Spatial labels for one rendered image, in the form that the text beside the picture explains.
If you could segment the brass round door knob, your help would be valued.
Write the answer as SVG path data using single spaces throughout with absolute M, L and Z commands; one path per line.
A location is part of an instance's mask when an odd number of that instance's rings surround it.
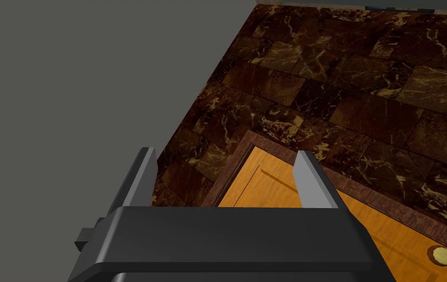
M 438 266 L 447 266 L 447 248 L 439 245 L 431 246 L 427 249 L 427 257 L 429 260 Z

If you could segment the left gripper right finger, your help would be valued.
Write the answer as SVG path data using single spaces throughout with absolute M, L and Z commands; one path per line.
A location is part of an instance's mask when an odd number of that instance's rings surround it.
M 293 177 L 302 208 L 336 209 L 338 207 L 305 151 L 297 153 Z

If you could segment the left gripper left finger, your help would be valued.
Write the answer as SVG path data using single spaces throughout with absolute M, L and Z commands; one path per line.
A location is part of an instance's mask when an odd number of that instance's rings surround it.
M 107 214 L 125 206 L 151 205 L 158 165 L 154 147 L 139 150 Z

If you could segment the orange wooden door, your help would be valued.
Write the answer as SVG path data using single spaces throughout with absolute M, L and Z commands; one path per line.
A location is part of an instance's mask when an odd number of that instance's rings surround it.
M 447 266 L 435 264 L 429 249 L 447 246 L 418 233 L 346 192 L 340 196 L 369 231 L 397 282 L 447 282 Z M 220 207 L 298 208 L 293 166 L 254 147 L 219 201 Z

